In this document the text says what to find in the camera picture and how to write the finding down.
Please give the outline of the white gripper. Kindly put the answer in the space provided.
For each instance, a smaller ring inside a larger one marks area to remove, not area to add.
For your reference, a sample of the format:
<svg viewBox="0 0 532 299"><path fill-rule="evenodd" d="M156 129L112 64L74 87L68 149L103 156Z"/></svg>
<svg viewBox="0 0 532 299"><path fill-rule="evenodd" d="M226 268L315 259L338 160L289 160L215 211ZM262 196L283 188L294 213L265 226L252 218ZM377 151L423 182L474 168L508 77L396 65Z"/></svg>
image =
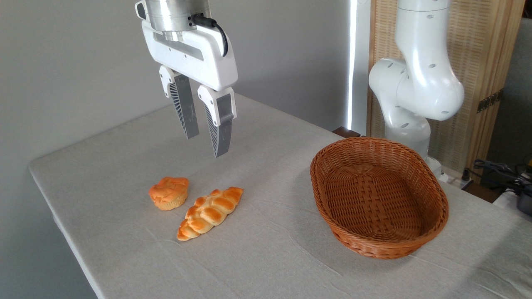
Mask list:
<svg viewBox="0 0 532 299"><path fill-rule="evenodd" d="M199 134L190 78L203 84L198 96L205 106L214 155L224 155L230 147L232 120L237 117L232 86L238 72L231 41L227 40L228 52L222 56L224 42L216 29L199 27L184 32L181 41L170 41L147 21L141 22L141 28L150 54L163 65L159 69L162 87L186 138Z"/></svg>

